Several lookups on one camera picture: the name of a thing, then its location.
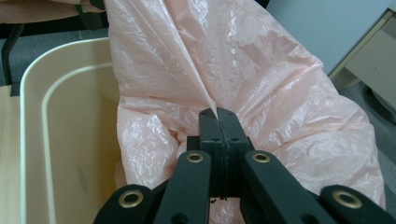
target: wooden table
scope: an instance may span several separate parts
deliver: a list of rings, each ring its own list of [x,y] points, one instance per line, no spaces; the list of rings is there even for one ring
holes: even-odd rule
[[[20,223],[20,97],[0,87],[0,224]]]

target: plastic bin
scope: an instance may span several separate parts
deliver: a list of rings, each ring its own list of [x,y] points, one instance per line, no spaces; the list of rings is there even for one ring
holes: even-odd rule
[[[92,223],[115,190],[118,82],[107,38],[35,60],[21,82],[21,223]]]

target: floor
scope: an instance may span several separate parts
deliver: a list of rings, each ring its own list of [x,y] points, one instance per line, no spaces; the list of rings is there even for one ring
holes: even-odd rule
[[[107,29],[21,37],[10,55],[13,80],[20,80],[29,64],[50,49],[72,41],[105,36],[107,36]],[[0,40],[0,46],[4,42],[4,39]],[[0,174],[2,176],[0,193],[2,193],[2,199],[6,198],[0,201],[0,217],[7,218],[6,220],[0,218],[0,223],[17,223],[19,210],[15,207],[19,207],[20,196],[18,188],[12,186],[20,184],[19,113],[16,112],[19,111],[19,97],[7,97],[10,87],[4,87],[4,85],[3,67],[0,64],[0,96],[2,98],[0,119],[6,121],[0,122],[0,153],[2,154],[0,159],[4,158],[3,155],[6,153],[9,154],[7,158],[10,158],[7,161],[0,161],[0,172],[2,172]],[[378,157],[386,182],[387,208],[396,217],[396,178],[394,178],[396,176],[396,142],[394,141],[396,125],[389,121],[390,115],[381,109],[364,84],[359,83],[349,87],[340,91],[340,94],[360,105],[375,126],[376,142],[379,148]],[[13,206],[8,208],[8,203],[13,203]]]

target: desk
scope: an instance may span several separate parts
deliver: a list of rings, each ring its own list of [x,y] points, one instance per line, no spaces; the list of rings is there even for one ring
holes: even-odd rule
[[[0,224],[20,223],[20,97],[0,87]]]
[[[334,86],[341,90],[361,80],[385,102],[395,107],[395,29],[396,14],[393,10],[388,10],[330,75]]]

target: plastic bag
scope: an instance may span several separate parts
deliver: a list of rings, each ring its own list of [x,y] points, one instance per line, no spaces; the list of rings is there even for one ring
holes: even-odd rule
[[[198,113],[218,106],[306,189],[341,184],[385,204],[367,116],[256,2],[117,0],[106,10],[129,184],[169,178],[187,136],[198,134]],[[211,222],[242,223],[237,203],[211,204]]]

